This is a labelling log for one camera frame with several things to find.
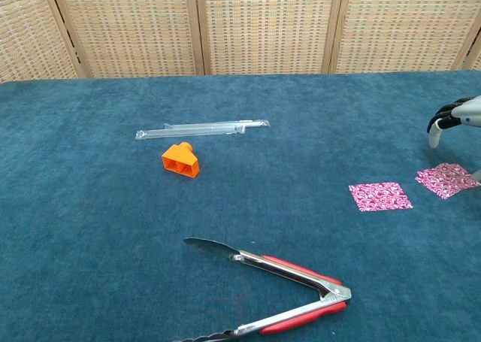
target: orange plastic object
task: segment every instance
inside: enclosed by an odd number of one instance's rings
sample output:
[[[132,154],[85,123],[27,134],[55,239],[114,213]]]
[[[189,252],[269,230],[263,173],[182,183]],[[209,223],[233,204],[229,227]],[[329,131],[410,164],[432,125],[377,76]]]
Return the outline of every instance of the orange plastic object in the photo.
[[[192,145],[183,141],[174,144],[162,154],[164,168],[174,173],[195,178],[199,172],[197,157],[192,152]]]

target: teal carpet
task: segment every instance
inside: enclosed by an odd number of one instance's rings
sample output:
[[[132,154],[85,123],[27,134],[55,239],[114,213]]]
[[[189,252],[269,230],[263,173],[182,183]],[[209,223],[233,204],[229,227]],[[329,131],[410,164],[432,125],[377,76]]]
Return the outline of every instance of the teal carpet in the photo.
[[[0,85],[0,340],[172,341],[315,301],[312,289],[199,253],[191,236],[351,288],[339,314],[245,341],[480,341],[481,188],[414,178],[481,168],[481,130],[428,146],[481,72],[155,77]],[[267,119],[186,140],[195,179],[136,141],[163,123]],[[361,212],[348,185],[397,182],[412,209]]]

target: metal tong arm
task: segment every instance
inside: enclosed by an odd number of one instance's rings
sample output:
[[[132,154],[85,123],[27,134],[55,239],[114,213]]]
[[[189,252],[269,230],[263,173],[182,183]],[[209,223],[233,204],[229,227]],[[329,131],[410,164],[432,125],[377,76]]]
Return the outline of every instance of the metal tong arm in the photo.
[[[330,292],[341,298],[351,298],[350,289],[342,286],[339,281],[274,257],[257,256],[245,250],[239,250],[239,254],[232,256],[231,259],[317,289],[321,297]]]

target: robotic hand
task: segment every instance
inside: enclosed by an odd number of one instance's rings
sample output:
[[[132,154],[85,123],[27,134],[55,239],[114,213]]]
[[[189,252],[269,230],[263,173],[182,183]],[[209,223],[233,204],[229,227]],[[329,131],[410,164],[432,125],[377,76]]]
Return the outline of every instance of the robotic hand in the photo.
[[[437,147],[444,129],[461,124],[481,127],[481,96],[461,98],[439,109],[428,124],[429,146]],[[473,179],[481,180],[481,170],[473,174]]]

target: tongs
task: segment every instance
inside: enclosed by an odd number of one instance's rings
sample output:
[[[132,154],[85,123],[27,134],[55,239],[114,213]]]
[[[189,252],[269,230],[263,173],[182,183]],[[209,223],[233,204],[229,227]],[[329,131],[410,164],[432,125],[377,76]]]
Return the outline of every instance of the tongs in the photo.
[[[232,261],[251,265],[314,288],[319,291],[319,300],[293,310],[279,313],[275,316],[260,319],[259,321],[246,325],[240,325],[236,329],[228,329],[224,332],[218,332],[208,336],[187,338],[177,342],[232,340],[254,331],[260,331],[261,334],[280,333],[312,322],[321,316],[341,312],[347,307],[346,301],[351,299],[351,290],[342,286],[339,280],[317,274],[316,272],[283,261],[282,259],[270,256],[257,256],[245,250],[236,250],[225,244],[208,239],[187,238],[184,241],[203,250],[224,255]]]

